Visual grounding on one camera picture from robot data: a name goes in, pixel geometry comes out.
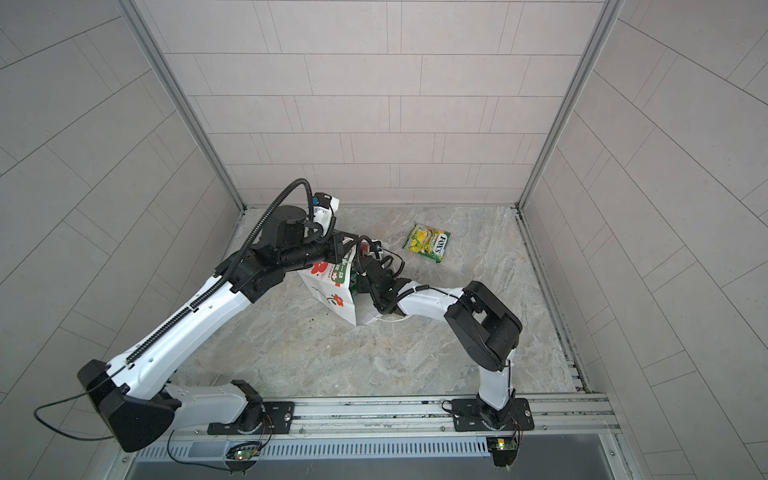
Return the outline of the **white floral paper bag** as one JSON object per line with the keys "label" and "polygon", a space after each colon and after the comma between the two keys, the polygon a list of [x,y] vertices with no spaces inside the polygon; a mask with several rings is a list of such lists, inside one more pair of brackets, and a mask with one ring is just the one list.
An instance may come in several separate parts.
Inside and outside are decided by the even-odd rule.
{"label": "white floral paper bag", "polygon": [[352,288],[353,260],[351,250],[336,264],[317,262],[299,276],[311,295],[332,313],[353,326],[363,326],[377,319],[378,311],[371,298]]}

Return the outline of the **green yellow candy bag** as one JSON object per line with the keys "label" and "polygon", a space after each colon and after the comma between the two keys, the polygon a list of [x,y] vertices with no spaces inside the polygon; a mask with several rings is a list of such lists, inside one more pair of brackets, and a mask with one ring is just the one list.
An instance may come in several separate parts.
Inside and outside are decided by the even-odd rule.
{"label": "green yellow candy bag", "polygon": [[450,240],[448,231],[415,224],[404,242],[403,248],[441,263]]}

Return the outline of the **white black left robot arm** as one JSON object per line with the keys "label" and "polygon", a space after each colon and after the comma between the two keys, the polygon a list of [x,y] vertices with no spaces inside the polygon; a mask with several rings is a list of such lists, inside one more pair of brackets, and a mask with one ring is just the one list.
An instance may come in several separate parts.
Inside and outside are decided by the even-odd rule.
{"label": "white black left robot arm", "polygon": [[337,198],[313,192],[307,180],[291,182],[188,302],[125,352],[80,369],[78,380],[123,451],[139,451],[187,426],[211,424],[245,434],[263,429],[263,399],[247,382],[182,389],[169,379],[287,273],[343,258],[349,249],[335,229],[338,208]]}

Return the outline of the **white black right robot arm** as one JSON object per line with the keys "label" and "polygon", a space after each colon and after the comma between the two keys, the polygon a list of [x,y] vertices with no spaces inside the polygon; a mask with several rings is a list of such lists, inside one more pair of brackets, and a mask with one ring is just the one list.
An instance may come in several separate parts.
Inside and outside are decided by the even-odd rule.
{"label": "white black right robot arm", "polygon": [[471,419],[493,430],[512,425],[512,364],[523,330],[521,320],[479,281],[463,288],[435,287],[401,275],[397,257],[366,236],[355,242],[357,289],[370,295],[382,315],[443,320],[479,367],[478,412]]}

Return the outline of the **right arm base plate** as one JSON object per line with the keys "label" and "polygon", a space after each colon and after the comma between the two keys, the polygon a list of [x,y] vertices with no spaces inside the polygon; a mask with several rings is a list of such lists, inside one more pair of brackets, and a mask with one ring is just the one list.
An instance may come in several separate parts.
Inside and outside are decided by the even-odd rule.
{"label": "right arm base plate", "polygon": [[457,432],[516,432],[535,429],[533,414],[525,398],[512,398],[496,410],[479,397],[445,400],[441,408],[448,413]]}

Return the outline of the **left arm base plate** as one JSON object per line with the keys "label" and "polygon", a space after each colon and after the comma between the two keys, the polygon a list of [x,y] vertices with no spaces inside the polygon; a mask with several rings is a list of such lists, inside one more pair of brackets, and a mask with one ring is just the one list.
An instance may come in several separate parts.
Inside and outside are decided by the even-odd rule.
{"label": "left arm base plate", "polygon": [[249,405],[232,423],[210,423],[208,435],[283,435],[291,429],[296,404],[289,401],[266,401]]}

